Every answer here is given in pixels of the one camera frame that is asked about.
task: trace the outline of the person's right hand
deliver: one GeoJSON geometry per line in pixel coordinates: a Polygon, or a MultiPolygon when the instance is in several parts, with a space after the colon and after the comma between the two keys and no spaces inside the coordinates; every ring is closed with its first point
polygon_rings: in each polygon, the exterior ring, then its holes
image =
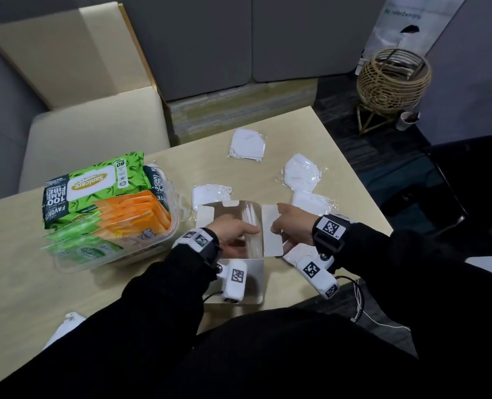
{"type": "Polygon", "coordinates": [[[274,221],[270,230],[275,234],[285,233],[290,237],[283,247],[284,254],[297,244],[314,246],[313,226],[318,220],[317,215],[287,203],[277,203],[277,210],[281,215],[274,221]]]}

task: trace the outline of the wicker stand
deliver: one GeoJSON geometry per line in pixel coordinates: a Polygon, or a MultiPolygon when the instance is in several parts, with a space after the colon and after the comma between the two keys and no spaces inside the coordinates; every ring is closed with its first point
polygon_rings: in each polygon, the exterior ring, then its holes
{"type": "Polygon", "coordinates": [[[359,134],[391,123],[397,115],[422,98],[431,82],[431,66],[426,59],[403,49],[385,49],[368,60],[357,79],[359,134]],[[369,116],[362,125],[361,114],[369,116]],[[369,127],[374,115],[384,121],[369,127]]]}

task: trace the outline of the person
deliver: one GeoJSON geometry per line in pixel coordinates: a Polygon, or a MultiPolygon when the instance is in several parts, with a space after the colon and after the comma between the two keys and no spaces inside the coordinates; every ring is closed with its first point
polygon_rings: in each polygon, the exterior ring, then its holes
{"type": "MultiPolygon", "coordinates": [[[[312,245],[318,217],[288,204],[278,209],[272,231],[289,236],[286,248],[312,245]]],[[[230,216],[203,230],[229,256],[243,254],[239,236],[260,232],[230,216]]],[[[415,232],[386,236],[361,223],[344,235],[335,263],[363,277],[383,311],[410,328],[418,359],[338,315],[299,308],[239,316],[196,336],[216,272],[178,244],[121,298],[1,381],[0,397],[328,394],[335,382],[356,387],[376,377],[399,386],[452,366],[492,367],[492,273],[415,232]]]]}

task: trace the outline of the beige chair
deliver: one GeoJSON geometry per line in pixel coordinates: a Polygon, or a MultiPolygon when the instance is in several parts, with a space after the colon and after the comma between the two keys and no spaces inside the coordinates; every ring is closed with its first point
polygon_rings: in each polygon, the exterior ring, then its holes
{"type": "Polygon", "coordinates": [[[30,128],[19,192],[170,148],[164,102],[122,4],[2,24],[0,52],[51,110],[30,128]]]}

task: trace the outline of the wooden table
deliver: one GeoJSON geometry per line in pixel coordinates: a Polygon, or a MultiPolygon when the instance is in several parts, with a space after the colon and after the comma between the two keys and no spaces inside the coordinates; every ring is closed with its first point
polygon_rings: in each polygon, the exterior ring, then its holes
{"type": "MultiPolygon", "coordinates": [[[[233,188],[233,199],[276,204],[291,202],[292,190],[273,178],[292,155],[302,153],[328,168],[316,193],[335,199],[341,213],[390,234],[388,222],[310,107],[246,127],[267,136],[262,162],[228,158],[233,130],[149,155],[146,162],[155,160],[189,203],[195,185],[218,183],[233,188]]],[[[60,274],[39,250],[44,234],[41,202],[42,189],[0,200],[0,380],[43,348],[66,313],[90,316],[119,298],[126,283],[157,259],[121,271],[104,266],[60,274]]],[[[316,295],[281,259],[268,258],[265,273],[263,305],[206,305],[200,330],[244,312],[290,306],[316,295]]]]}

